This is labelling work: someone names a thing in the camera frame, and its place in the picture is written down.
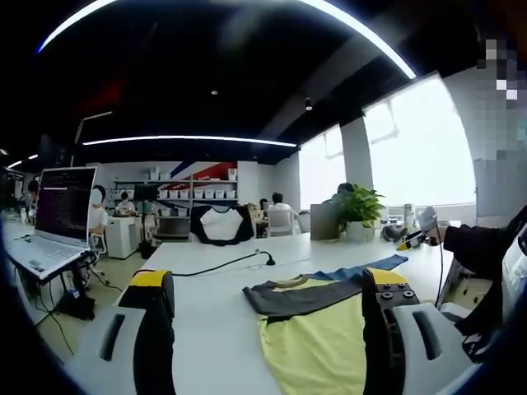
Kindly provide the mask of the person's right hand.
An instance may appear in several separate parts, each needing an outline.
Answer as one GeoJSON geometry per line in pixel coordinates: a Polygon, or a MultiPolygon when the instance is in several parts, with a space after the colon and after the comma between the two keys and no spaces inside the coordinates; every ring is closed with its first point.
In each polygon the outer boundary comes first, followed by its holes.
{"type": "Polygon", "coordinates": [[[425,242],[430,246],[438,246],[443,243],[445,233],[448,229],[446,225],[436,225],[431,228],[426,235],[425,242]]]}

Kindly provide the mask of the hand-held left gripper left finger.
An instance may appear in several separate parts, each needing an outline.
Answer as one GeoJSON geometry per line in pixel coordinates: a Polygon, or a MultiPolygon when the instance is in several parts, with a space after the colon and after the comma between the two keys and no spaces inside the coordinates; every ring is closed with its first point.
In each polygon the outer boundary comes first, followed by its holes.
{"type": "Polygon", "coordinates": [[[85,394],[174,394],[172,272],[137,271],[86,327],[65,370],[85,394]]]}

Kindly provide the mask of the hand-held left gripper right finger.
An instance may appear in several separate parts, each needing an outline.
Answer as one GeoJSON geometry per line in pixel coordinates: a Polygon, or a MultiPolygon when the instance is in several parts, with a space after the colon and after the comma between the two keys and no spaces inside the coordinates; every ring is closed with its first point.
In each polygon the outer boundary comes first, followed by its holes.
{"type": "Polygon", "coordinates": [[[447,394],[473,369],[454,323],[401,276],[367,268],[361,287],[366,394],[447,394]]]}

